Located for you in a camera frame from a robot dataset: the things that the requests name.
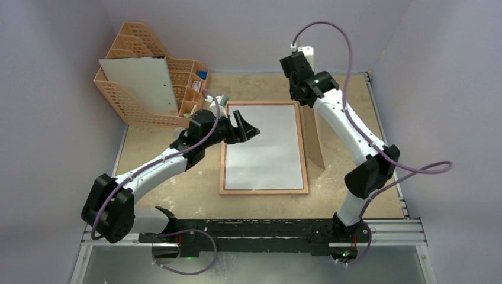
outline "white board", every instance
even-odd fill
[[[153,114],[177,115],[178,105],[164,57],[100,59],[109,81],[118,83]]]
[[[227,145],[225,190],[303,189],[295,106],[229,105],[235,110],[260,134]]]

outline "wooden table surface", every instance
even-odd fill
[[[334,78],[343,85],[344,76]],[[282,75],[211,75],[209,89],[235,101],[289,100],[288,81]],[[362,75],[351,77],[348,100],[368,128],[381,138]],[[331,218],[347,192],[343,177],[355,165],[349,150],[328,123],[317,114],[316,121],[326,169],[321,170],[307,159],[307,196],[220,196],[221,147],[216,145],[206,149],[205,158],[191,170],[163,182],[141,198],[137,206],[162,206],[178,218]],[[130,126],[117,174],[156,157],[173,140],[173,128]],[[365,216],[402,218],[397,191],[382,193],[370,204]]]

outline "orange plastic organizer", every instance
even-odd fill
[[[197,60],[173,58],[150,29],[140,22],[124,23],[106,58],[146,56],[166,57],[173,91],[178,103],[177,116],[152,114],[125,88],[115,82],[108,81],[102,68],[99,68],[94,83],[127,124],[188,127],[190,118],[184,117],[184,114],[190,113],[194,107],[196,110],[203,108],[205,103],[202,94],[191,88],[192,83],[194,81],[202,82],[200,88],[202,91],[209,78],[209,68]],[[199,71],[207,72],[206,80],[202,80],[196,75]]]

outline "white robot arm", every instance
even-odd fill
[[[217,99],[220,106],[219,118],[214,113],[216,104],[210,102],[210,110],[203,109],[196,112],[189,127],[182,130],[177,139],[156,158],[115,178],[106,174],[99,176],[82,210],[82,219],[89,225],[94,225],[98,220],[97,232],[110,243],[120,241],[133,229],[133,225],[136,228],[138,223],[141,223],[139,224],[141,232],[165,227],[170,212],[165,212],[167,214],[165,218],[157,218],[163,222],[160,227],[151,220],[135,222],[134,204],[163,181],[196,165],[204,158],[207,147],[220,142],[242,143],[260,133],[257,128],[244,120],[239,111],[233,112],[237,122],[237,127],[233,127],[224,107],[226,97],[220,96]],[[107,202],[110,196],[113,196],[113,200]]]
[[[345,176],[348,193],[342,207],[333,216],[341,230],[355,227],[361,220],[366,199],[375,190],[382,188],[390,179],[395,166],[386,161],[373,146],[377,146],[391,159],[397,161],[400,152],[395,146],[386,146],[371,133],[350,105],[342,107],[342,91],[338,83],[326,71],[314,74],[314,50],[312,47],[291,46],[293,54],[281,59],[284,75],[289,79],[291,99],[300,105],[315,109],[340,136],[349,149],[356,169]],[[358,127],[372,137],[373,145],[355,130],[345,112],[351,114]]]

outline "purple cable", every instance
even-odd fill
[[[99,220],[101,219],[101,216],[103,215],[103,212],[105,211],[105,208],[107,207],[107,205],[109,204],[110,200],[117,194],[117,192],[120,190],[120,188],[122,188],[124,185],[126,185],[128,182],[132,181],[136,176],[138,176],[139,174],[143,173],[145,170],[165,161],[165,160],[169,160],[169,159],[172,159],[176,156],[179,156],[179,155],[182,155],[188,151],[191,151],[192,149],[195,149],[197,147],[199,147],[202,143],[206,142],[206,140],[209,139],[209,137],[211,137],[211,135],[214,133],[214,130],[216,129],[216,127],[218,126],[218,120],[220,119],[220,106],[218,104],[218,100],[216,99],[216,96],[209,90],[202,90],[202,94],[204,95],[204,92],[206,93],[209,93],[209,95],[211,97],[213,97],[213,100],[214,100],[214,103],[216,104],[216,119],[214,120],[214,124],[213,124],[213,127],[211,128],[211,130],[209,130],[209,133],[204,137],[202,138],[201,141],[195,143],[193,146],[190,146],[188,148],[186,148],[185,150],[181,150],[179,152],[176,152],[174,154],[171,154],[171,155],[168,155],[166,156],[165,158],[160,158],[160,159],[157,159],[157,160],[154,160],[152,161],[151,163],[149,164],[146,164],[144,165],[143,167],[141,167],[139,170],[137,170],[136,172],[134,172],[131,177],[128,177],[126,179],[124,179],[111,193],[110,195],[108,195],[108,197],[106,198],[105,202],[103,202],[103,205],[101,205],[101,208],[99,209],[98,211],[98,214],[96,215],[96,218],[94,219],[94,223],[92,224],[92,229],[91,229],[91,239],[93,240],[99,240],[100,238],[103,238],[103,236],[99,236],[99,237],[96,237],[96,230],[98,228],[98,223],[99,223]],[[182,234],[183,231],[180,231],[180,232],[176,232],[176,233],[173,233],[173,234]],[[211,236],[209,234],[207,234],[206,232],[203,232],[214,244],[214,240],[211,238]],[[216,255],[217,255],[217,252],[216,252],[216,244],[214,244],[214,260],[216,259]],[[200,273],[208,270],[212,265],[214,264],[214,262],[211,262],[210,265],[208,267],[206,267],[205,270],[202,270]],[[184,274],[185,272],[180,272],[180,271],[177,271],[177,270],[174,270],[174,269],[169,269],[170,271],[173,271],[173,272],[176,272],[176,273],[179,273],[179,274]]]
[[[345,33],[345,31],[343,31],[342,28],[340,28],[338,25],[332,23],[332,22],[327,22],[327,21],[317,21],[317,22],[312,22],[308,25],[306,25],[304,28],[302,28],[298,33],[297,35],[295,36],[295,38],[293,39],[293,44],[296,43],[298,37],[300,36],[301,33],[303,33],[303,31],[305,31],[307,28],[313,26],[313,25],[317,25],[317,24],[324,24],[324,25],[329,25],[331,27],[334,27],[335,29],[337,29],[338,31],[340,31],[340,33],[343,35],[343,37],[345,38],[345,41],[347,42],[347,46],[349,48],[349,67],[347,69],[347,75],[345,77],[345,82],[343,84],[343,89],[342,89],[342,106],[343,106],[343,109],[345,110],[344,113],[345,115],[347,116],[347,120],[350,122],[350,124],[352,125],[352,127],[370,144],[372,145],[372,147],[380,154],[384,157],[385,160],[387,160],[389,163],[393,164],[394,166],[397,166],[397,167],[400,167],[401,169],[404,169],[404,170],[407,170],[409,171],[410,173],[405,175],[403,178],[399,179],[399,180],[396,180],[394,181],[393,183],[390,183],[389,185],[383,187],[382,189],[380,189],[379,191],[377,191],[376,193],[374,193],[370,198],[368,198],[368,200],[366,201],[366,204],[364,205],[363,207],[363,210],[361,212],[361,215],[360,215],[360,218],[361,218],[361,221],[363,222],[363,224],[365,224],[366,228],[368,229],[368,233],[369,233],[369,240],[368,240],[368,245],[366,246],[366,248],[364,249],[364,251],[361,253],[361,255],[356,259],[354,260],[353,262],[350,262],[350,263],[347,263],[347,265],[352,265],[352,264],[355,264],[357,263],[358,261],[360,261],[365,255],[366,253],[368,252],[369,250],[369,247],[370,247],[370,244],[371,244],[371,230],[368,226],[368,224],[363,220],[362,216],[364,214],[364,212],[366,211],[369,203],[375,198],[377,197],[379,194],[381,194],[382,192],[386,191],[387,189],[393,187],[394,185],[406,180],[406,179],[409,179],[410,177],[418,174],[418,173],[422,173],[422,174],[428,174],[428,175],[435,175],[435,174],[438,174],[438,173],[444,173],[444,172],[447,172],[448,170],[451,170],[453,168],[453,163],[451,161],[441,161],[441,162],[436,162],[436,163],[432,163],[432,164],[428,164],[427,166],[424,166],[424,167],[421,167],[420,169],[415,169],[415,168],[412,168],[412,167],[408,167],[404,164],[401,164],[401,163],[398,163],[396,161],[394,161],[393,159],[391,159],[389,156],[387,156],[387,154],[385,154],[385,152],[383,152],[382,150],[380,150],[380,148],[378,148],[377,145],[375,145],[375,143],[373,142],[373,140],[371,140],[371,138],[369,138],[358,126],[357,124],[354,122],[354,120],[352,119],[352,117],[350,116],[350,113],[349,111],[347,111],[347,90],[348,90],[348,87],[349,87],[349,79],[350,79],[350,75],[352,73],[352,57],[353,57],[353,54],[352,54],[352,44],[350,43],[350,40],[349,40],[349,37],[348,35]],[[446,167],[443,167],[442,169],[439,169],[439,170],[427,170],[431,167],[436,167],[436,166],[442,166],[442,165],[446,165]]]
[[[318,21],[318,22],[312,22],[311,24],[308,24],[306,25],[304,28],[302,28],[298,34],[295,36],[294,40],[293,40],[293,44],[296,43],[298,37],[300,36],[301,33],[303,33],[304,30],[306,30],[308,27],[311,27],[313,25],[317,25],[317,24],[325,24],[325,25],[330,25],[334,28],[336,28],[338,31],[340,31],[340,33],[343,35],[343,37],[345,38],[345,40],[347,41],[347,45],[348,45],[348,48],[349,48],[349,67],[347,69],[347,75],[346,75],[346,78],[345,78],[345,82],[343,84],[343,90],[342,90],[342,106],[343,106],[343,109],[345,110],[344,113],[345,115],[347,116],[347,119],[349,120],[350,124],[352,125],[352,127],[369,143],[373,146],[373,148],[379,153],[381,154],[385,160],[387,160],[389,163],[393,164],[394,166],[397,166],[397,167],[400,167],[404,170],[408,170],[409,172],[414,172],[414,173],[424,173],[424,174],[430,174],[430,175],[433,175],[433,174],[438,174],[438,173],[444,173],[444,172],[447,172],[448,170],[451,170],[451,168],[453,167],[453,163],[451,161],[442,161],[442,162],[438,162],[438,163],[434,163],[436,166],[440,166],[440,165],[447,165],[446,167],[442,168],[442,169],[439,169],[439,170],[423,170],[423,169],[415,169],[415,168],[412,168],[412,167],[408,167],[406,165],[403,165],[401,163],[398,163],[396,161],[394,161],[393,159],[391,159],[389,156],[387,156],[387,154],[385,154],[382,150],[380,150],[380,148],[378,148],[378,146],[376,146],[373,142],[373,140],[371,140],[371,138],[369,138],[358,126],[357,124],[354,122],[354,120],[352,119],[352,117],[350,116],[350,113],[347,110],[347,89],[349,87],[349,79],[350,79],[350,74],[352,73],[352,44],[350,43],[350,40],[349,40],[349,37],[347,36],[347,34],[343,31],[342,28],[340,28],[338,25],[336,24],[333,24],[331,22],[327,22],[327,21]]]
[[[206,237],[209,238],[209,240],[211,241],[211,243],[213,244],[213,248],[214,248],[214,254],[213,254],[213,258],[211,259],[211,262],[209,262],[209,264],[203,268],[202,270],[199,270],[199,271],[196,271],[196,272],[182,272],[182,271],[179,271],[179,270],[176,270],[176,269],[172,269],[170,267],[167,267],[163,264],[160,264],[156,259],[155,259],[155,255],[153,254],[153,251],[152,251],[152,258],[153,258],[153,262],[158,265],[160,268],[164,268],[166,270],[169,270],[171,272],[174,272],[174,273],[177,273],[177,274],[180,274],[180,275],[197,275],[197,274],[201,274],[201,273],[204,273],[206,272],[209,268],[211,268],[211,266],[214,265],[214,263],[216,262],[216,258],[218,256],[217,254],[217,249],[216,249],[216,243],[214,242],[214,239],[208,234],[206,233],[205,231],[203,230],[198,230],[198,229],[187,229],[187,230],[182,230],[182,231],[178,231],[178,232],[175,232],[175,233],[170,233],[170,234],[152,234],[152,235],[155,235],[156,237],[172,237],[173,235],[179,235],[179,234],[183,234],[183,233],[188,233],[188,232],[196,232],[196,233],[201,233],[203,235],[205,235]]]

